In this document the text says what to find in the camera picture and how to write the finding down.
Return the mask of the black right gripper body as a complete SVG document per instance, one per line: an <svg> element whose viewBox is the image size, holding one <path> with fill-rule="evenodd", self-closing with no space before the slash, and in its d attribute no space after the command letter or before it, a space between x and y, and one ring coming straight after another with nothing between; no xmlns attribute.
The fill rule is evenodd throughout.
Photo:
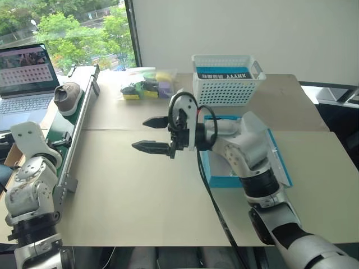
<svg viewBox="0 0 359 269"><path fill-rule="evenodd" d="M169 147L168 156L174 159L176 151L183 151L188 147L189 143L189 129L187 128L187 114L183 109L178 110L178 116L173 119L173 114L169 114L168 130L171 133L171 144Z"/></svg>

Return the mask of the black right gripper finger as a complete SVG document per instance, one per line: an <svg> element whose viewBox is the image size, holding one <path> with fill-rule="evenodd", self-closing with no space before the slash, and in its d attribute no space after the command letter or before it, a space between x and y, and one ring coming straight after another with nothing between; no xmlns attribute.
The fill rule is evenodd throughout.
<svg viewBox="0 0 359 269"><path fill-rule="evenodd" d="M169 122L167 116L151 117L142 123L143 126L156 129L167 128L168 124Z"/></svg>
<svg viewBox="0 0 359 269"><path fill-rule="evenodd" d="M169 156L170 145L164 142L142 140L132 143L131 146L141 152L148 154L159 154Z"/></svg>

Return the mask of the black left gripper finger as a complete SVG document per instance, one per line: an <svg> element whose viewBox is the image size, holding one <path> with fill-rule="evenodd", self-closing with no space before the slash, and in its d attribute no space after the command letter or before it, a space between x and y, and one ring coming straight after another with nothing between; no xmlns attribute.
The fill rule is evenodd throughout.
<svg viewBox="0 0 359 269"><path fill-rule="evenodd" d="M57 146L70 147L71 146L71 135L69 132L64 132L62 139L57 142Z"/></svg>

